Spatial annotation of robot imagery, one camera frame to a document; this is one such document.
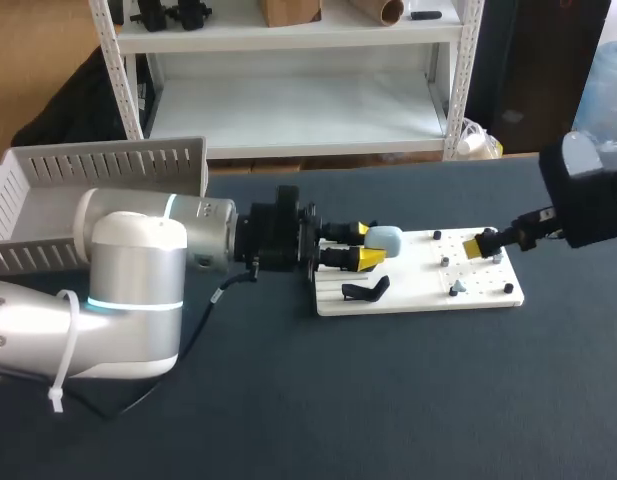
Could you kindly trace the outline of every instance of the white metal shelf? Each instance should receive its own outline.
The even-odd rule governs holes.
[[[400,45],[455,42],[462,32],[451,0],[419,0],[417,9],[439,10],[439,20],[412,21],[404,15],[389,28],[377,25],[348,0],[324,0],[320,22],[280,28],[266,27],[257,0],[223,0],[212,6],[215,13],[207,26],[193,32],[171,21],[168,30],[155,33],[126,22],[118,36],[119,49],[132,54]]]
[[[443,149],[423,72],[166,81],[151,138],[204,135],[208,158]]]

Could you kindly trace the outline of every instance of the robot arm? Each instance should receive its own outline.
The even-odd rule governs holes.
[[[545,149],[539,167],[552,206],[527,213],[501,232],[485,231],[464,243],[468,258],[488,258],[503,246],[530,250],[548,237],[573,248],[617,237],[617,171],[604,168],[593,143],[569,133]]]
[[[53,378],[71,322],[77,322],[77,342],[67,377],[166,373],[178,359],[186,266],[225,271],[237,262],[312,272],[321,263],[358,271],[386,257],[385,232],[368,235],[359,224],[322,226],[314,205],[300,209],[298,196],[296,187],[279,187],[275,203],[255,203],[248,215],[238,215],[231,200],[88,191],[73,226],[78,255],[91,265],[88,301],[75,319],[68,302],[0,282],[0,373]],[[371,245],[322,253],[321,237],[350,241],[353,230],[359,230],[353,243],[365,238]]]

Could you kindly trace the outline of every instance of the white cable tie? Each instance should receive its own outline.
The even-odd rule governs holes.
[[[79,335],[79,298],[77,294],[71,290],[61,290],[57,296],[59,298],[68,297],[70,302],[70,324],[68,325],[68,335],[66,338],[66,348],[61,356],[59,362],[59,368],[57,369],[57,376],[55,377],[55,383],[48,390],[48,398],[52,402],[52,408],[55,413],[63,413],[64,407],[61,403],[61,399],[64,396],[63,384],[68,374],[68,367],[72,356],[75,353],[75,346],[77,345],[77,336]]]
[[[215,290],[215,293],[212,294],[212,297],[210,297],[210,303],[217,303],[219,301],[219,298],[223,295],[224,291],[221,288],[218,288],[217,290]]]

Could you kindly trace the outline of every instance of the paper roll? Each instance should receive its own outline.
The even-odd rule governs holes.
[[[350,3],[387,27],[397,23],[404,14],[402,0],[350,0]]]

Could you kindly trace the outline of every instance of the black bag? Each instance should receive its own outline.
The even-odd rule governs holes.
[[[139,92],[152,106],[154,90],[145,55],[137,58]],[[148,108],[140,109],[145,127]],[[13,147],[57,143],[125,140],[126,133],[108,77],[108,70],[97,48],[48,102],[43,111],[12,139]]]

